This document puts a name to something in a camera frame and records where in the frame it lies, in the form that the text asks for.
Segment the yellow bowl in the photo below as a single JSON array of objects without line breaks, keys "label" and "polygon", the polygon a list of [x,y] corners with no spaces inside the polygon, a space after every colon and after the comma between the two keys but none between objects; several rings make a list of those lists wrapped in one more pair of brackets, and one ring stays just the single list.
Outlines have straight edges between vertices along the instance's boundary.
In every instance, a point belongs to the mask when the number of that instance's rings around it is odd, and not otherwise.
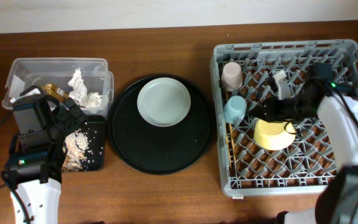
[{"label": "yellow bowl", "polygon": [[288,147],[296,137],[291,122],[266,122],[258,119],[254,128],[254,140],[258,146],[270,151]]}]

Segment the blue cup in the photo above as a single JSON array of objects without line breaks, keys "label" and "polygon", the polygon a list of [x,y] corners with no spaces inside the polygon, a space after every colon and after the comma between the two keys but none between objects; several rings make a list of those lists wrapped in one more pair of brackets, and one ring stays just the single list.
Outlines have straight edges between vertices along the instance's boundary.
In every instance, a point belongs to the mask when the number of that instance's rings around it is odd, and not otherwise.
[{"label": "blue cup", "polygon": [[246,114],[247,104],[243,97],[232,96],[224,106],[224,119],[229,124],[236,124]]}]

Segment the pink cup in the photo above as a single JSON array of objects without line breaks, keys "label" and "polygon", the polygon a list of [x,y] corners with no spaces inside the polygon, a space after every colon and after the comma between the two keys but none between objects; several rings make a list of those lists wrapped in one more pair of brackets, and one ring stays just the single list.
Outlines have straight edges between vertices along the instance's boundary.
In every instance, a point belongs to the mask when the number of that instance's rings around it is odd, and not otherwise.
[{"label": "pink cup", "polygon": [[221,76],[222,88],[226,91],[233,91],[242,86],[242,69],[236,62],[229,62],[223,67]]}]

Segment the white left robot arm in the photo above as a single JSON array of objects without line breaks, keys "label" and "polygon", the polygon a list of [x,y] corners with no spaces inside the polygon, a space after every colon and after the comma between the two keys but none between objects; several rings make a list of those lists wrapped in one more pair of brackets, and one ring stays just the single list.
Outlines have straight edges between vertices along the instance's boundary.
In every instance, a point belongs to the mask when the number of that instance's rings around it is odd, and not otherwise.
[{"label": "white left robot arm", "polygon": [[11,192],[16,223],[57,223],[65,138],[86,123],[68,98],[59,101],[38,86],[12,103],[19,132],[11,139],[1,178]]}]

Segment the grey plate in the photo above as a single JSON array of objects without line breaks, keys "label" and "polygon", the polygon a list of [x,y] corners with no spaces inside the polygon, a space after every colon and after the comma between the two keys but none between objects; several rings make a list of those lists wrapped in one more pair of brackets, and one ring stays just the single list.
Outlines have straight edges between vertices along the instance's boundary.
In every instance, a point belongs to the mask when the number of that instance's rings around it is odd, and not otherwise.
[{"label": "grey plate", "polygon": [[169,127],[189,113],[191,96],[187,87],[174,78],[155,78],[147,82],[137,97],[141,117],[154,126]]}]

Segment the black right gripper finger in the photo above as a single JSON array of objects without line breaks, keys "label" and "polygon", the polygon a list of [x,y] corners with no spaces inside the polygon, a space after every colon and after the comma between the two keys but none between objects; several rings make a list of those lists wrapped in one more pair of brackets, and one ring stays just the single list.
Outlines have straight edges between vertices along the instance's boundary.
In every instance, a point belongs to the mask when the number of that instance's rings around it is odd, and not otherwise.
[{"label": "black right gripper finger", "polygon": [[265,86],[273,93],[274,96],[278,96],[278,85],[273,77],[268,77],[266,79]]},{"label": "black right gripper finger", "polygon": [[249,111],[249,116],[272,122],[272,107],[270,105],[255,106]]}]

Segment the wooden chopstick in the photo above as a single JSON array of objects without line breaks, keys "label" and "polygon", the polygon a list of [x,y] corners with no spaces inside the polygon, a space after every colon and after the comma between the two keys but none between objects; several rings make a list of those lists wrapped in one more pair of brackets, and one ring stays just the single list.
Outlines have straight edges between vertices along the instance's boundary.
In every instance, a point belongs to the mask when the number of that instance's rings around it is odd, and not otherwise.
[{"label": "wooden chopstick", "polygon": [[[226,103],[225,103],[225,106],[229,100],[228,98],[228,95],[227,95],[227,91],[224,91],[224,96],[225,96],[225,100],[226,100]],[[229,127],[230,127],[230,124],[226,121],[225,119],[225,125],[226,125],[226,143],[227,143],[227,146],[228,146],[228,149],[230,151],[230,141],[229,141]]]},{"label": "wooden chopstick", "polygon": [[236,153],[235,153],[234,136],[233,136],[233,132],[232,132],[232,124],[228,124],[228,125],[229,125],[231,149],[232,149],[232,154],[233,154],[233,164],[235,167],[236,166]]}]

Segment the white tissue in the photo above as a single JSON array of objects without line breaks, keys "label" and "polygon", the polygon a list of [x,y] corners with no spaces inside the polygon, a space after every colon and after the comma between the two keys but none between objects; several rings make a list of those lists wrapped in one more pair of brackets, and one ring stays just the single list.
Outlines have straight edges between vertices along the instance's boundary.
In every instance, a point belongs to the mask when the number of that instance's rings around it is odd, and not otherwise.
[{"label": "white tissue", "polygon": [[91,92],[87,95],[84,106],[86,108],[97,108],[101,105],[102,97],[103,96],[97,92]]}]

